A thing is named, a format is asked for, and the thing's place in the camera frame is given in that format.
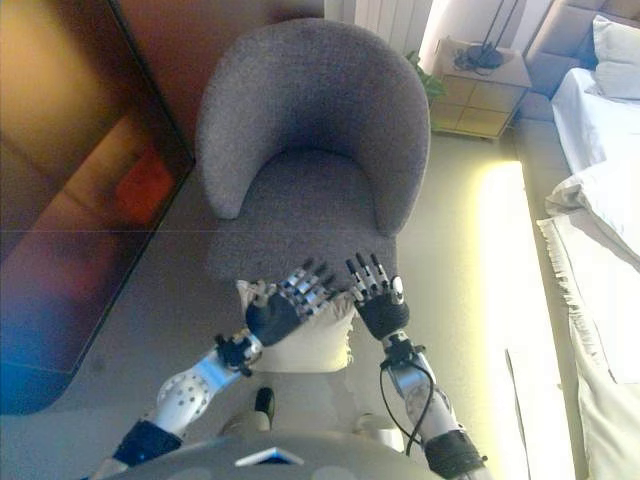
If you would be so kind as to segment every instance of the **red object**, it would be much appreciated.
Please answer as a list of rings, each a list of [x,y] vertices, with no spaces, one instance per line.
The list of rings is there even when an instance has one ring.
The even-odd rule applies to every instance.
[[[126,219],[137,225],[150,223],[175,181],[153,145],[116,186],[116,205]]]

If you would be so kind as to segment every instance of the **robot finger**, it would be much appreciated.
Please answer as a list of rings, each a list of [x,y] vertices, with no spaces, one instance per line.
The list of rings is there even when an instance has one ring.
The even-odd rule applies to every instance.
[[[359,304],[364,303],[364,296],[362,295],[362,293],[360,293],[360,290],[358,290],[356,287],[351,287],[351,295],[353,296],[354,300]]]
[[[351,274],[351,277],[353,278],[353,281],[356,284],[356,288],[360,291],[360,294],[363,296],[364,300],[366,300],[367,298],[369,298],[369,291],[367,290],[366,285],[362,281],[362,277],[356,270],[356,267],[353,265],[353,262],[351,260],[347,260],[346,263],[347,263],[347,268],[349,269],[349,273]]]
[[[307,275],[307,272],[309,271],[312,265],[313,265],[313,258],[307,259],[302,264],[302,267],[298,267],[286,278],[286,280],[283,280],[282,282],[280,282],[280,287],[282,287],[284,290],[287,290],[287,291],[293,290],[295,286]]]
[[[313,288],[319,281],[320,276],[327,271],[327,264],[320,265],[308,278],[303,277],[294,289],[294,293],[304,296],[311,288]]]
[[[326,298],[321,299],[317,303],[310,305],[305,313],[307,314],[307,316],[318,314],[319,312],[324,310],[327,306],[329,306],[329,303],[331,302],[331,300],[333,300],[337,295],[338,295],[338,292],[336,291],[330,292]]]
[[[331,294],[330,285],[335,280],[335,275],[331,275],[322,283],[314,286],[309,292],[307,292],[302,298],[301,303],[303,305],[319,305]]]
[[[404,287],[402,279],[398,275],[391,279],[391,294],[391,303],[394,305],[404,303]]]
[[[367,285],[367,289],[371,293],[371,296],[377,295],[379,292],[376,277],[372,275],[371,269],[369,268],[369,265],[367,265],[367,262],[364,261],[364,258],[362,258],[362,255],[356,253],[356,259],[358,260],[360,267],[364,271],[364,282]]]
[[[373,266],[375,267],[375,272],[378,274],[378,278],[380,279],[382,289],[385,291],[388,290],[390,287],[389,277],[387,277],[387,272],[385,272],[384,267],[378,261],[378,257],[376,257],[375,253],[371,254],[371,261],[373,262]]]

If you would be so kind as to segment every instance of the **lamp base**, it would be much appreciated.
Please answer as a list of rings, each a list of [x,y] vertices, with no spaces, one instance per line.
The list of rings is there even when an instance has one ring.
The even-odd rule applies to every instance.
[[[477,68],[495,69],[504,63],[504,57],[491,44],[472,45],[467,49],[469,63]]]

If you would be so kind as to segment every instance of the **upholstered headboard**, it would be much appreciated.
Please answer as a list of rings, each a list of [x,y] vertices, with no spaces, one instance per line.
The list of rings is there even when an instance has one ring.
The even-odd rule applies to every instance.
[[[640,26],[640,0],[555,0],[525,53],[532,90],[551,98],[571,68],[594,69],[593,17]]]

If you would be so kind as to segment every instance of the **dark glass surface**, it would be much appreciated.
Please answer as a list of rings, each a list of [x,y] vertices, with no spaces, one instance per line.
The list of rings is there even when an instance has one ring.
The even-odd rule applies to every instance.
[[[107,0],[0,8],[2,405],[19,413],[73,376],[193,160]]]

